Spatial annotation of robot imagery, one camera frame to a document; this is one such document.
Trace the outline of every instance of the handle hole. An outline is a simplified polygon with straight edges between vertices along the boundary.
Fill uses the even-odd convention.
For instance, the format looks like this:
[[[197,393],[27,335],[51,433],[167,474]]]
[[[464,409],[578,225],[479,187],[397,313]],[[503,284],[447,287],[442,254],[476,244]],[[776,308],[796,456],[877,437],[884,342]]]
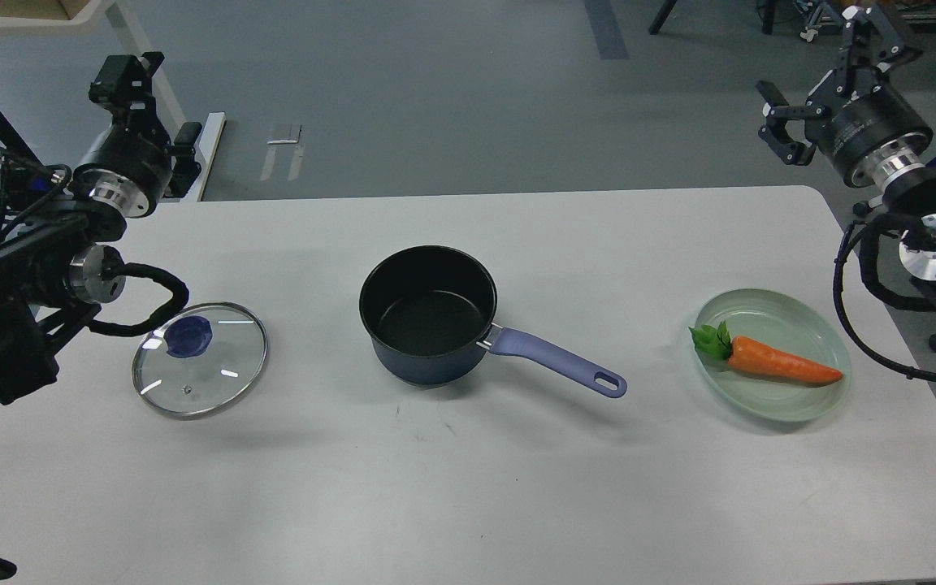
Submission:
[[[595,382],[605,386],[610,390],[620,389],[620,382],[618,382],[616,378],[613,378],[612,375],[602,373],[602,371],[599,371],[599,373],[595,374]]]

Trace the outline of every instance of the gray floor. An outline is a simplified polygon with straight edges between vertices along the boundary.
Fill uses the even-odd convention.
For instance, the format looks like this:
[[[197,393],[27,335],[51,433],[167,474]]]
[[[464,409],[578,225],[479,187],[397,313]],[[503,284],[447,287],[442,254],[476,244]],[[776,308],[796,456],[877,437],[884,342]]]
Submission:
[[[599,58],[582,0],[131,2],[189,118],[227,112],[207,199],[799,183],[846,223],[876,195],[844,188],[821,156],[784,167],[756,137],[754,82],[799,100],[839,37],[806,44],[798,22],[762,36],[750,0],[683,0],[658,37],[657,2],[613,0],[630,57],[617,60]],[[936,131],[936,34],[920,40],[926,55],[894,82]],[[107,23],[0,38],[0,107],[42,159],[77,162],[106,126],[85,90],[118,52]],[[290,158],[261,179],[275,124],[305,127],[297,180]],[[775,243],[754,238],[764,245]],[[936,318],[895,321],[936,369],[925,348]]]

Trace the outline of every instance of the white table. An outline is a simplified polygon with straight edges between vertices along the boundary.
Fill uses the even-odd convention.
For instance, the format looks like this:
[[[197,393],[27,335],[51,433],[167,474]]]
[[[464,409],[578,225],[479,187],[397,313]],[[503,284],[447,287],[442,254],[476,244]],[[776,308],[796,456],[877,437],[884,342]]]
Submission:
[[[0,555],[17,583],[791,584],[936,578],[936,402],[853,348],[846,402],[806,426],[707,388],[686,326],[770,288],[835,323],[840,232],[810,188],[168,205],[129,262],[270,331],[263,378],[177,422],[130,381],[137,342],[83,334],[51,388],[0,407]],[[498,323],[625,375],[620,400],[487,356],[446,388],[375,360],[357,312],[390,253],[453,245]],[[130,283],[104,318],[161,297]],[[851,278],[873,347],[911,359]]]

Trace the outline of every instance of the light green plate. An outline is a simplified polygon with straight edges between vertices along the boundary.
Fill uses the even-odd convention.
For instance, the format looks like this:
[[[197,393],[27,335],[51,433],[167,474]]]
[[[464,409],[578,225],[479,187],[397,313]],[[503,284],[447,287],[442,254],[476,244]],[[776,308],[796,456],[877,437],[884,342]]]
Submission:
[[[773,421],[799,423],[827,414],[851,384],[851,359],[836,331],[792,297],[758,288],[730,290],[699,311],[695,326],[728,322],[732,336],[746,336],[843,372],[842,380],[814,386],[740,374],[724,362],[699,355],[703,375],[731,403]]]

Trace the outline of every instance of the blue knob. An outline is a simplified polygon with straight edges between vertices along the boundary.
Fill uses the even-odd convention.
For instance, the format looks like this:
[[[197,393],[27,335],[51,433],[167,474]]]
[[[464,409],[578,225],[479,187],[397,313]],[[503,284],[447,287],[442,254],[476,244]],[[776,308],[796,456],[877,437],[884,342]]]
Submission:
[[[168,355],[186,358],[196,357],[211,344],[211,323],[201,315],[184,316],[164,330],[164,342]]]

